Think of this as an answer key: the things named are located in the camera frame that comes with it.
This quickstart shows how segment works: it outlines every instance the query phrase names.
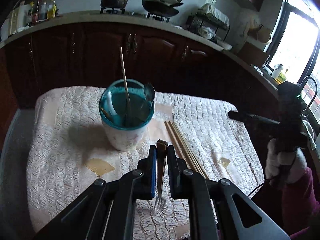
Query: floor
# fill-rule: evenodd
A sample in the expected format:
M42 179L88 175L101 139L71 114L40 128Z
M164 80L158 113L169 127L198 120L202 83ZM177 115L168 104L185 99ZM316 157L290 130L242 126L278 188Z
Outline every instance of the floor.
M34 232L27 205L26 166L35 111L18 110L0 155L0 239L29 240Z

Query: hand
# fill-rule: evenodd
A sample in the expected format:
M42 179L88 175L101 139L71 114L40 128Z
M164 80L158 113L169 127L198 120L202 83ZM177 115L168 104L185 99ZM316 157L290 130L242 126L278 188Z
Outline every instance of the hand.
M268 157L266 165L266 178L271 179L279 174L280 165L291 165L294 157L296 159L292 165L289 176L287 178L287 183L291 184L297 182L303 174L306 172L307 161L303 155L303 152L300 148L297 148L296 152L276 152L276 139L273 138L268 143Z

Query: cabinet handle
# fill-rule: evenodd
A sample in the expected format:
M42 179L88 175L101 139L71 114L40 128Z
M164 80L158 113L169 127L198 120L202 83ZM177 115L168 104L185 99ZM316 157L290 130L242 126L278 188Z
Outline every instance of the cabinet handle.
M186 48L184 49L184 52L182 53L182 57L181 57L182 61L186 58L188 49L189 49L189 47L186 46Z
M125 42L125 54L128 55L129 49L131 47L131 33L127 35L127 40Z
M29 42L29 56L30 56L30 59L32 60L32 47L31 47L31 42Z
M136 54L137 52L137 35L135 34L134 37L133 37L133 54Z
M72 54L75 52L75 34L71 34L71 45L72 45Z

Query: metal bolt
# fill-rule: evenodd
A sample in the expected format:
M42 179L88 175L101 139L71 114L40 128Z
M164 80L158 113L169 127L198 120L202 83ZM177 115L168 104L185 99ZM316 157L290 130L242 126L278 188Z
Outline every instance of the metal bolt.
M132 174L133 174L134 176L140 176L140 175L142 175L142 170L133 170L133 171L132 171Z
M104 183L104 180L103 180L103 179L96 179L96 180L94 181L94 184L95 184L96 186L102 186L103 183Z
M191 169L185 169L183 170L183 174L187 176L191 176L193 174L193 170Z
M223 186L229 186L231 184L230 180L228 179L221 179L220 180L220 183L223 185Z

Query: bundle of chopsticks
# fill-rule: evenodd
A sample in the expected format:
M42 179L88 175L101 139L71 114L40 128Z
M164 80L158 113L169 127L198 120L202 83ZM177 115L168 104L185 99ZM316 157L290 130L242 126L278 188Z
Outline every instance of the bundle of chopsticks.
M172 142L175 144L174 147L179 157L184 159L187 164L189 164L191 169L200 173L202 176L204 176L204 178L209 179L201 163L197 160L196 156L192 152L189 143L179 131L177 124L171 121L165 121L164 123L169 131L170 136L172 137Z

